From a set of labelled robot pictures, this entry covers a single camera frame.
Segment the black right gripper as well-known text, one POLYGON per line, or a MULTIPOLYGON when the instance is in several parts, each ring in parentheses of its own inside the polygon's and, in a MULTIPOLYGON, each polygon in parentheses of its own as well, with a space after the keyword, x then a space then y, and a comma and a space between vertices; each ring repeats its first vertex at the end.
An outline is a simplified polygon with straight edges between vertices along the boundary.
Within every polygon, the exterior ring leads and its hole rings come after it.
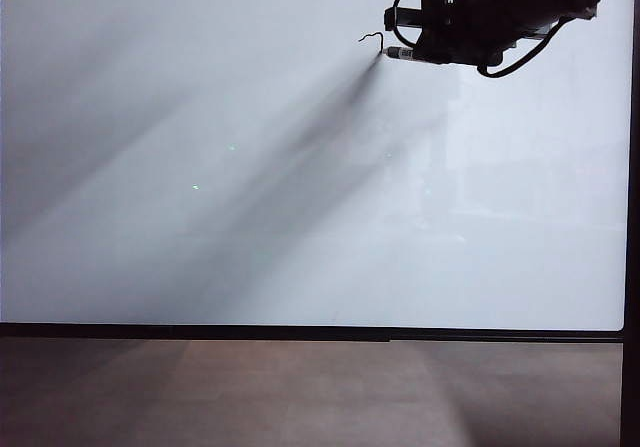
POLYGON ((468 28, 454 0, 421 0, 421 9, 389 7, 385 28, 421 28, 412 59, 436 65, 498 66, 504 47, 486 47, 468 28))

